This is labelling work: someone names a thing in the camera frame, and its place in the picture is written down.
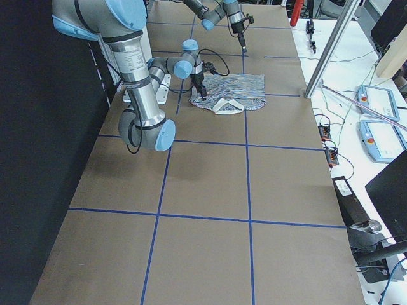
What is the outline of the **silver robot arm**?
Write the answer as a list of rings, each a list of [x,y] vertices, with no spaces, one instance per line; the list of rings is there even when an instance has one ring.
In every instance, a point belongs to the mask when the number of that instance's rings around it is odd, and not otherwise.
[[[227,21],[233,32],[231,35],[238,39],[242,52],[247,52],[244,38],[244,32],[247,26],[244,25],[244,22],[248,21],[249,24],[253,24],[254,17],[249,14],[245,15],[240,9],[238,1],[218,2],[218,5],[213,10],[204,6],[202,1],[185,0],[181,2],[201,20],[202,26],[207,31],[211,31],[224,17],[227,17]]]
[[[52,18],[60,33],[94,41],[101,37],[113,52],[131,101],[118,126],[126,145],[168,150],[176,126],[159,108],[156,92],[166,74],[180,79],[196,76],[197,85],[202,85],[198,43],[194,39],[185,40],[179,57],[146,60],[141,44],[147,21],[143,1],[53,1]]]

